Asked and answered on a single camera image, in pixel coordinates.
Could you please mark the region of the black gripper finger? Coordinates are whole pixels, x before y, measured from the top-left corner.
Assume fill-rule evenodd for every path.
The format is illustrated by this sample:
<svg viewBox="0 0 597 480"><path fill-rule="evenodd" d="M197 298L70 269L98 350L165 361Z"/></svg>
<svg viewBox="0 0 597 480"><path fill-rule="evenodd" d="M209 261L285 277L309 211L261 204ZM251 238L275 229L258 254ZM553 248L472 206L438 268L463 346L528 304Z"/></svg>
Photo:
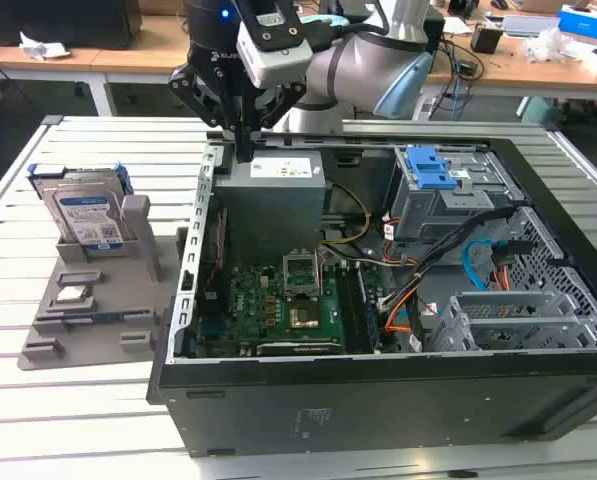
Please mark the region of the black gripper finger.
<svg viewBox="0 0 597 480"><path fill-rule="evenodd" d="M238 161L246 160L246 133L243 130L242 109L230 74L223 66L209 66L198 72L184 64L169 78L172 93L210 127L220 127L234 143Z"/></svg>
<svg viewBox="0 0 597 480"><path fill-rule="evenodd" d="M306 93L304 82L286 82L269 89L254 88L246 102L245 160L253 159L255 144L262 129L271 129Z"/></svg>

